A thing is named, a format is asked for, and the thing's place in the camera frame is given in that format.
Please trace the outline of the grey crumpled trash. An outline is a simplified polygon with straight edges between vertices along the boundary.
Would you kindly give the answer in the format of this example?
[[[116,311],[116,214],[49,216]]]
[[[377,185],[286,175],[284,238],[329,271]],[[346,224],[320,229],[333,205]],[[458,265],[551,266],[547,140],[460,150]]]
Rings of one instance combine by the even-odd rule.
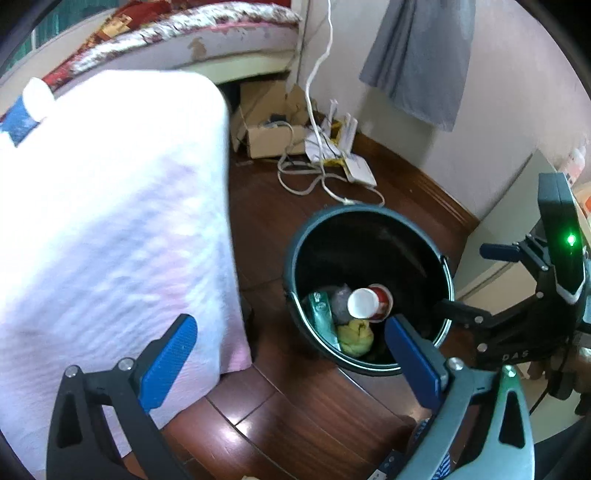
[[[353,291],[348,285],[329,287],[329,305],[331,305],[332,319],[337,325],[346,325],[353,319],[349,313],[348,301]]]

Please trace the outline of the grey hanging curtain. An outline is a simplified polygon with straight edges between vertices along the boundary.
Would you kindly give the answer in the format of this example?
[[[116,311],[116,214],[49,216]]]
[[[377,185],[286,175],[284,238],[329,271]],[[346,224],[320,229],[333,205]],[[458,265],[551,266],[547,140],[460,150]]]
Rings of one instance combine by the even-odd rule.
[[[451,132],[460,110],[475,32],[474,1],[392,1],[360,80],[394,107]]]

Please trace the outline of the red paper cup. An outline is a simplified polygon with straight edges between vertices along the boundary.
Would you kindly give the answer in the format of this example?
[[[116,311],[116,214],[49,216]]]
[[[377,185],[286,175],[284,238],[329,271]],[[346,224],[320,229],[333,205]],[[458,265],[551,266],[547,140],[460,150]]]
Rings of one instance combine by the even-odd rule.
[[[381,284],[372,284],[353,290],[349,296],[349,313],[355,319],[381,322],[392,312],[394,304],[390,290]]]

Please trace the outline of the green snack wrapper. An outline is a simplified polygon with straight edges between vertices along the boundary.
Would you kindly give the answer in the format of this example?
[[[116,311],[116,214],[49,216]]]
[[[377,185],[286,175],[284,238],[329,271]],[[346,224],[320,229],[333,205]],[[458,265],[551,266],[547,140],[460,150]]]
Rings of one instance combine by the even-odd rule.
[[[322,337],[322,340],[329,344],[332,349],[341,351],[337,332],[335,332],[335,323],[332,320],[332,309],[328,293],[315,291],[308,294],[307,298],[304,299],[304,307],[308,319],[310,319],[312,326],[314,326],[318,335]]]

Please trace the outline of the bed with floral sheet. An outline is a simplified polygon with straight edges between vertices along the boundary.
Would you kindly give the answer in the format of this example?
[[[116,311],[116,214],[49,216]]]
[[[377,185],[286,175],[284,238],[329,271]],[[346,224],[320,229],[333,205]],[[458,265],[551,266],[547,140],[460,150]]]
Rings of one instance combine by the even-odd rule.
[[[50,73],[65,76],[55,96],[104,70],[181,70],[220,84],[290,72],[301,47],[303,19],[293,9],[223,2],[172,14],[80,52],[111,13],[78,22],[15,63],[1,77],[1,109],[12,106],[31,78]]]

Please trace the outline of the blue paper cup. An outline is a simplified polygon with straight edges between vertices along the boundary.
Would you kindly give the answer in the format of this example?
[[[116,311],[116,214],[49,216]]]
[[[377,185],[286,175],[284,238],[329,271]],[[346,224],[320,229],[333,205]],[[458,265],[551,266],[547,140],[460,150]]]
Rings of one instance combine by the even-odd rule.
[[[33,77],[23,88],[21,95],[1,119],[1,140],[14,147],[19,144],[47,117],[55,98],[50,87]]]

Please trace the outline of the yellow crumpled trash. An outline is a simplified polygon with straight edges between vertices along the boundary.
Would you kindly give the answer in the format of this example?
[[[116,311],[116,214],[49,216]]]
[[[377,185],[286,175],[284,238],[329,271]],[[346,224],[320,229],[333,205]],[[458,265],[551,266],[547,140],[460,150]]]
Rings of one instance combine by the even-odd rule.
[[[337,336],[342,352],[353,358],[367,354],[374,342],[374,333],[367,320],[355,319],[338,326]]]

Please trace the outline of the black trash bucket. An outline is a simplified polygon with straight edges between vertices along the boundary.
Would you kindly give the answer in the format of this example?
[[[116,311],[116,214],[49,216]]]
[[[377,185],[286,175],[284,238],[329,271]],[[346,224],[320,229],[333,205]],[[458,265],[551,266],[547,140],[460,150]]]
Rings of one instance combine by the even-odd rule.
[[[374,335],[360,356],[318,332],[310,297],[329,300],[332,320],[349,318],[349,297],[359,290],[384,290],[388,299],[370,318]],[[301,337],[315,352],[342,369],[363,376],[401,374],[386,343],[386,320],[402,314],[418,334],[440,348],[451,320],[441,311],[455,297],[446,256],[431,238],[403,215],[385,207],[335,206],[315,213],[294,234],[284,258],[283,292]]]

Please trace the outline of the open cardboard box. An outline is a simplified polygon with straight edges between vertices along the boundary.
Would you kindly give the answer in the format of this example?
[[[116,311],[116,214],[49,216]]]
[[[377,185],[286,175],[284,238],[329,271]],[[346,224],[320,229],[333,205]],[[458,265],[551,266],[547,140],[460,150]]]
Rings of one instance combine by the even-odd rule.
[[[304,90],[287,91],[284,80],[243,82],[240,103],[230,119],[230,145],[245,147],[250,159],[304,155],[308,109]]]

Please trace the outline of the pink floral table cloth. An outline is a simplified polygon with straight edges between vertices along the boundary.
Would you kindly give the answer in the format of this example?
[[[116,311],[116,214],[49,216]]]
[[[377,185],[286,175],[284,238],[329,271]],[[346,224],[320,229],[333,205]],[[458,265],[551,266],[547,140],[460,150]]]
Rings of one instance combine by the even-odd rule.
[[[1,430],[45,475],[64,370],[198,337],[157,426],[252,364],[228,217],[228,106],[206,77],[104,71],[1,158]]]

